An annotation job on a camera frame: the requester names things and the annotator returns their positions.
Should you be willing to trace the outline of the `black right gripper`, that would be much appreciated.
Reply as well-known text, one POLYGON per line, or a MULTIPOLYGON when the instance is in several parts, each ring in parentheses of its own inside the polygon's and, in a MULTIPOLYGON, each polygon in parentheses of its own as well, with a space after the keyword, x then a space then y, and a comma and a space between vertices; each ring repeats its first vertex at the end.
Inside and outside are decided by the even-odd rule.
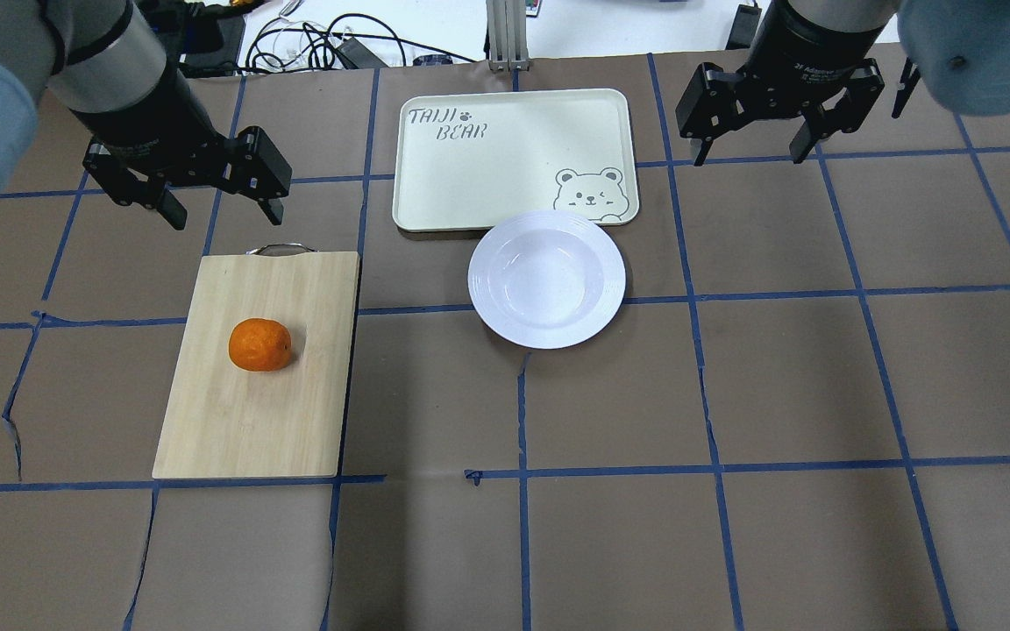
POLYGON ((715 139, 752 121, 802 117, 790 140, 794 164, 832 131, 857 131, 885 88, 877 62, 867 55, 879 35, 878 29, 764 23, 741 67, 698 64, 676 107, 679 136, 692 138, 693 166, 704 167, 715 139))

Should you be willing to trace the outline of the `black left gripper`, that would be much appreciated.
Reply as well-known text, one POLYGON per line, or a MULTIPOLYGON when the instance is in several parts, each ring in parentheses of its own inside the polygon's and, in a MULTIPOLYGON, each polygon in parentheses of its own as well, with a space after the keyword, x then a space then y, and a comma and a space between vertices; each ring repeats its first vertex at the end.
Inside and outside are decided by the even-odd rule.
POLYGON ((283 223, 291 165, 259 125, 232 137, 217 131, 186 83, 158 84, 139 103, 84 113, 82 123, 93 135, 89 176, 113 200, 144 201, 174 230, 185 229, 188 212, 168 185, 244 195, 273 226, 283 223))

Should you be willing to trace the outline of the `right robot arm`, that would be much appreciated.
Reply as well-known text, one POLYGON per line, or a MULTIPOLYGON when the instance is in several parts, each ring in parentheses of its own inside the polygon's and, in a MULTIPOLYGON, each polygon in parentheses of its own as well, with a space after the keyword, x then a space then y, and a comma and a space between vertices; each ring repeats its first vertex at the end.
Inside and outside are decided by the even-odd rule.
POLYGON ((906 56, 893 118, 918 85, 963 116, 1010 113, 1010 1, 771 1, 745 63, 700 64, 682 93, 676 121, 694 163, 754 121, 800 119, 796 163, 857 131, 886 86, 869 52, 890 21, 906 56))

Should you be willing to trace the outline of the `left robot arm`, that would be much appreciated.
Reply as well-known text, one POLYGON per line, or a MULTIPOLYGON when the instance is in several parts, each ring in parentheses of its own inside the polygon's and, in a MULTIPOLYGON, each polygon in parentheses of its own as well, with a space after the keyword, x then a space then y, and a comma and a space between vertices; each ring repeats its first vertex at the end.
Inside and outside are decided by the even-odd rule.
POLYGON ((217 131, 132 1, 0 1, 0 194, 31 147, 50 92, 88 129, 87 175, 117 205, 176 230, 173 188, 207 185, 283 221, 292 168, 268 133, 217 131))

